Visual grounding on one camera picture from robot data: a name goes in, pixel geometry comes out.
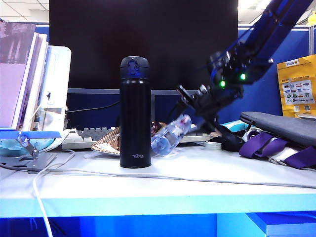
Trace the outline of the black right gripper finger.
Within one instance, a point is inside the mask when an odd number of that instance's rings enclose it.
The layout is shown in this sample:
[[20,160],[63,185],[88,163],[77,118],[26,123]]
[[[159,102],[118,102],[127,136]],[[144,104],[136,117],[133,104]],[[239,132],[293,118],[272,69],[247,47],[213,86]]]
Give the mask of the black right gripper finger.
[[195,107],[197,105],[197,97],[195,94],[191,95],[182,85],[177,86],[176,90],[182,96],[182,100],[185,104],[191,107]]
[[214,132],[220,134],[220,131],[214,124],[213,117],[211,117],[211,119],[203,118],[202,122],[198,125],[198,131],[205,134],[211,134]]

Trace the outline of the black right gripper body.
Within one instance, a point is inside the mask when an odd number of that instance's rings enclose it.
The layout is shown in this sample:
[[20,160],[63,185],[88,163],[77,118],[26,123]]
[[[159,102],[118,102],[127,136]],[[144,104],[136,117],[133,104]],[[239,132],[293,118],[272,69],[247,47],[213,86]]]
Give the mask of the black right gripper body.
[[213,117],[222,108],[230,105],[238,98],[242,98],[244,93],[243,85],[205,87],[201,85],[197,93],[193,96],[193,108],[196,114],[201,117]]

